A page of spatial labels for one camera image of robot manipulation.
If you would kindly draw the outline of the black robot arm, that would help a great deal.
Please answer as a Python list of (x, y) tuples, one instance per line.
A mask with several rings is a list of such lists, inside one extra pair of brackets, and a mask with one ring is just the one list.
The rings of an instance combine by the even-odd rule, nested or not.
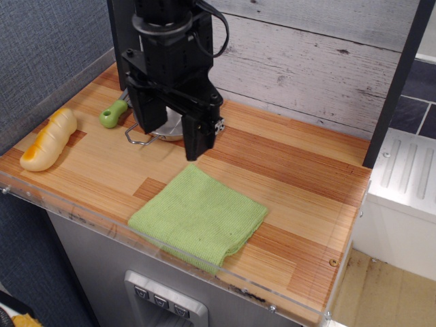
[(214, 147), (223, 129), (223, 98), (209, 80), (213, 22), (221, 12), (205, 1), (137, 1), (132, 25), (142, 50), (128, 49), (123, 60), (136, 122), (152, 133), (168, 121), (168, 108), (181, 115), (186, 158), (195, 161)]

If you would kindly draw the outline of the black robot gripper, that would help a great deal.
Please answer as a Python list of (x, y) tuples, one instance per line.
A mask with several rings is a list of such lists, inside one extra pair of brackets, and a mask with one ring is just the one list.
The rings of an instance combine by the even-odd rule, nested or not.
[(213, 66), (211, 20), (158, 25), (134, 20), (142, 50), (127, 49), (125, 81), (136, 121), (148, 134), (167, 123), (166, 106), (182, 115), (187, 161), (214, 147), (223, 98), (208, 78)]

